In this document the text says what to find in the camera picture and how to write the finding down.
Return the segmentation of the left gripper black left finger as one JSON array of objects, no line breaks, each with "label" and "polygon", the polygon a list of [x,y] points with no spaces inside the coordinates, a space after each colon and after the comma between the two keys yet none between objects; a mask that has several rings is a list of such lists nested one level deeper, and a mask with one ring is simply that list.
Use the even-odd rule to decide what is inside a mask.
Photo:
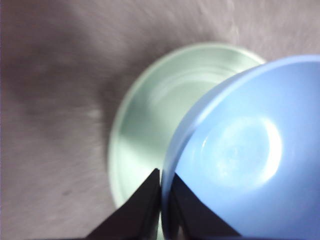
[{"label": "left gripper black left finger", "polygon": [[160,206],[160,170],[155,168],[133,195],[85,239],[155,240]]}]

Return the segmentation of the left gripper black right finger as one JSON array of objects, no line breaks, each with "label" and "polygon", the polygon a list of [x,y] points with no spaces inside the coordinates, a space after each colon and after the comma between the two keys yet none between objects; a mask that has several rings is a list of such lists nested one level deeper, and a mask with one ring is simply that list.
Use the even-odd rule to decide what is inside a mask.
[{"label": "left gripper black right finger", "polygon": [[170,238],[239,240],[241,234],[205,206],[176,174],[170,190]]}]

